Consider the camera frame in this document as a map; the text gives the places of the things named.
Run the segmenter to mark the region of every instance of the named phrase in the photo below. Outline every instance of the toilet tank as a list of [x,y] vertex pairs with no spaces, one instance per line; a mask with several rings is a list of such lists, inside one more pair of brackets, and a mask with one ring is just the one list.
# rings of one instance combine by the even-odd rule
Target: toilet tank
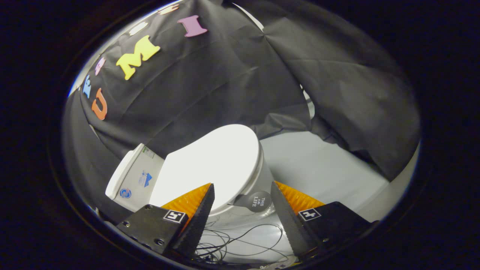
[[139,144],[122,159],[107,185],[105,195],[136,212],[149,203],[163,162],[152,150]]

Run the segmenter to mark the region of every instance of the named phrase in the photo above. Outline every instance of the yellow letter m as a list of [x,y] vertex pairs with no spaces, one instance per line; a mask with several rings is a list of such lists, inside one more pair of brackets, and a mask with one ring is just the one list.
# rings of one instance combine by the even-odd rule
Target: yellow letter m
[[120,66],[125,73],[125,80],[130,79],[130,77],[135,73],[135,68],[130,67],[131,65],[139,67],[142,65],[142,60],[148,60],[160,50],[160,46],[154,46],[148,40],[149,37],[149,35],[146,35],[141,38],[135,44],[133,53],[125,53],[117,61],[117,66]]

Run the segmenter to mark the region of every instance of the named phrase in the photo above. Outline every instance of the white toilet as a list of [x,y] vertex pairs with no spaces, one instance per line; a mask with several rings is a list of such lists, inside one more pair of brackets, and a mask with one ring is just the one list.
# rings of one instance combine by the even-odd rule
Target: white toilet
[[[165,160],[140,144],[122,159],[105,195],[136,212],[146,204],[160,207],[213,183],[215,200],[206,227],[225,228],[273,213],[269,197],[272,181],[255,133],[247,126],[231,124],[168,154]],[[268,205],[260,206],[256,194],[268,197]]]

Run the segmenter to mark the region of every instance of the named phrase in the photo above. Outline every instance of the black circular tag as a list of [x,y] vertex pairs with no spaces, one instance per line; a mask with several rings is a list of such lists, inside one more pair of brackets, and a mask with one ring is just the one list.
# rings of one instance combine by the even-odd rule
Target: black circular tag
[[257,191],[252,194],[238,195],[233,203],[235,206],[246,207],[254,213],[265,211],[270,204],[272,204],[272,198],[266,191]]

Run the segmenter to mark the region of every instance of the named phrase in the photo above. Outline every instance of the purple foam letter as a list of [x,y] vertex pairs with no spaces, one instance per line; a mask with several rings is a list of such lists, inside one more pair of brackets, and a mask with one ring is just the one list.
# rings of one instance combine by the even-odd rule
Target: purple foam letter
[[198,15],[193,15],[177,21],[177,23],[181,23],[185,30],[187,30],[187,33],[185,34],[186,37],[194,37],[207,32],[207,29],[200,26],[197,18]]

